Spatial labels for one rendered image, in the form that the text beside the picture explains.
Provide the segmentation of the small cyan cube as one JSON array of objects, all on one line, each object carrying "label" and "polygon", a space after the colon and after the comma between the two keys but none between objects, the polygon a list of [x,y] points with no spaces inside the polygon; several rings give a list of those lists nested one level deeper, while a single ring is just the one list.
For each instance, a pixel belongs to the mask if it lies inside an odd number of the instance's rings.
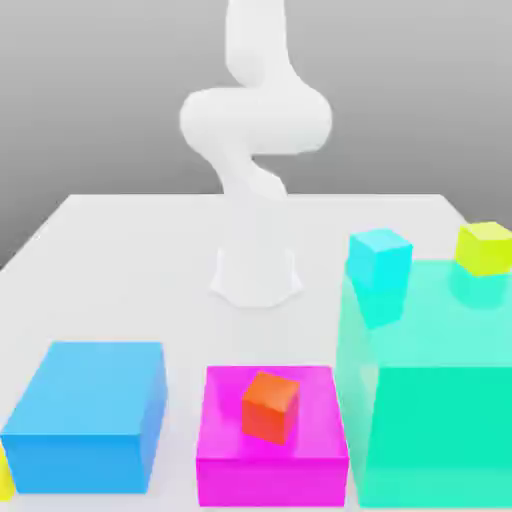
[{"label": "small cyan cube", "polygon": [[412,253],[413,245],[388,228],[350,235],[346,273],[368,328],[390,324],[402,315]]}]

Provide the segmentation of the small orange cube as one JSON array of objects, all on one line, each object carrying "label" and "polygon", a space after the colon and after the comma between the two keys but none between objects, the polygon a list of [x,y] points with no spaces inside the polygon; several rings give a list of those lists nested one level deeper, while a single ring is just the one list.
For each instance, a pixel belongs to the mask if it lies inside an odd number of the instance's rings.
[{"label": "small orange cube", "polygon": [[258,371],[241,399],[245,435],[284,445],[298,418],[300,383]]}]

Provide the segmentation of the small lime cube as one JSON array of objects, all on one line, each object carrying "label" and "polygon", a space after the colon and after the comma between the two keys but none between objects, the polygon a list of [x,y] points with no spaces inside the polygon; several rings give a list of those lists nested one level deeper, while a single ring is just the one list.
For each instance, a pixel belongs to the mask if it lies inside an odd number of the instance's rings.
[{"label": "small lime cube", "polygon": [[462,225],[455,261],[477,277],[509,273],[512,269],[512,231],[495,221]]}]

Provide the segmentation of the small yellow cube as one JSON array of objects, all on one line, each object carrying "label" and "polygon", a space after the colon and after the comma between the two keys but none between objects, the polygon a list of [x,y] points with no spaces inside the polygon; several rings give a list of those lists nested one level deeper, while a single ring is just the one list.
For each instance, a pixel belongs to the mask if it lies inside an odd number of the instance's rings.
[{"label": "small yellow cube", "polygon": [[0,502],[9,501],[15,494],[10,468],[3,452],[0,452]]}]

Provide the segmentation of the large magenta box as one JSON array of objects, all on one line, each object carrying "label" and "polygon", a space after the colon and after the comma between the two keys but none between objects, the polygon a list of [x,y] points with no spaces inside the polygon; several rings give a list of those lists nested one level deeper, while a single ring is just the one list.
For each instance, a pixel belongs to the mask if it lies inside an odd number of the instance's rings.
[{"label": "large magenta box", "polygon": [[283,445],[242,431],[242,396],[262,369],[206,369],[196,448],[200,506],[343,506],[349,453],[332,369],[267,367],[300,385],[297,422]]}]

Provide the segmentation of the large teal box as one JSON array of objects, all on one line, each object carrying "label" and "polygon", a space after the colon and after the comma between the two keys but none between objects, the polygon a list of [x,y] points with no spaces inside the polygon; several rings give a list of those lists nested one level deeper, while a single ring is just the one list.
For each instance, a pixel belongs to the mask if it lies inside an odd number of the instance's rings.
[{"label": "large teal box", "polygon": [[362,507],[512,509],[512,274],[344,278],[335,379]]}]

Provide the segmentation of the large blue box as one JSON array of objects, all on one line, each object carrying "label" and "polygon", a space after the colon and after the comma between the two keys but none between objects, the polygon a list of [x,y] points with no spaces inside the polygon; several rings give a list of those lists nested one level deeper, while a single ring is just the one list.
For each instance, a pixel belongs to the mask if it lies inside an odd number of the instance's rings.
[{"label": "large blue box", "polygon": [[0,432],[20,494],[144,494],[168,398],[158,342],[56,341]]}]

